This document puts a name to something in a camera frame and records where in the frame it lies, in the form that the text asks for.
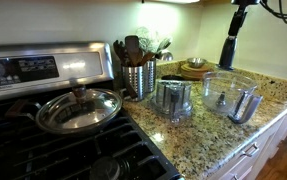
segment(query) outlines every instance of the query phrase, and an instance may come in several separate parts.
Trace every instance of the glass lid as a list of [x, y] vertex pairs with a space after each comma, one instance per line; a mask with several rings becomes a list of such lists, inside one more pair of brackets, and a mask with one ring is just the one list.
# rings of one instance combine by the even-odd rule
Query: glass lid
[[122, 99], [114, 91], [80, 86], [45, 104], [36, 115], [36, 123], [55, 134], [90, 131], [111, 120], [121, 106]]

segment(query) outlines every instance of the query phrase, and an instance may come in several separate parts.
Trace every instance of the granite countertop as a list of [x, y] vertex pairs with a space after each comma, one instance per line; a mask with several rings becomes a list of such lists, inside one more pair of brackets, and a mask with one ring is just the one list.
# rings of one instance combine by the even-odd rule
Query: granite countertop
[[175, 126], [159, 116], [149, 103], [124, 101], [123, 107], [186, 179], [204, 179], [270, 127], [286, 103], [263, 98], [255, 115], [242, 125], [208, 111], [201, 100], [201, 83], [194, 82], [190, 118]]

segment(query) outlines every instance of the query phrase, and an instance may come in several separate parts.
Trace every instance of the oven display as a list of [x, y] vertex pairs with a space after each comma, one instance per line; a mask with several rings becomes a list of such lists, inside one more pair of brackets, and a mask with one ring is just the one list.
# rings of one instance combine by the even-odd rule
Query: oven display
[[0, 58], [0, 86], [59, 77], [53, 56]]

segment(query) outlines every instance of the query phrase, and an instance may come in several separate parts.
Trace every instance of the gas stove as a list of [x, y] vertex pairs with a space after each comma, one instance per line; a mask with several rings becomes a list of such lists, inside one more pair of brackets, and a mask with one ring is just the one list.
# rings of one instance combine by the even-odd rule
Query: gas stove
[[5, 116], [18, 99], [42, 106], [74, 84], [113, 90], [112, 80], [106, 43], [0, 46], [0, 179], [179, 179], [124, 109], [83, 136], [50, 134], [30, 118]]

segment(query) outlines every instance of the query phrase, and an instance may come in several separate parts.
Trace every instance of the stainless steel utensil holder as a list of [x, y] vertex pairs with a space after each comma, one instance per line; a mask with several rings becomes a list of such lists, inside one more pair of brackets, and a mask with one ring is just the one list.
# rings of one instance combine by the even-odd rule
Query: stainless steel utensil holder
[[141, 101], [144, 99], [145, 93], [145, 78], [144, 67], [124, 67], [122, 66], [123, 81], [125, 84], [130, 84], [137, 93], [137, 98], [128, 99], [129, 101]]
[[144, 65], [145, 71], [145, 92], [150, 93], [155, 89], [155, 77], [156, 77], [156, 58], [152, 58]]

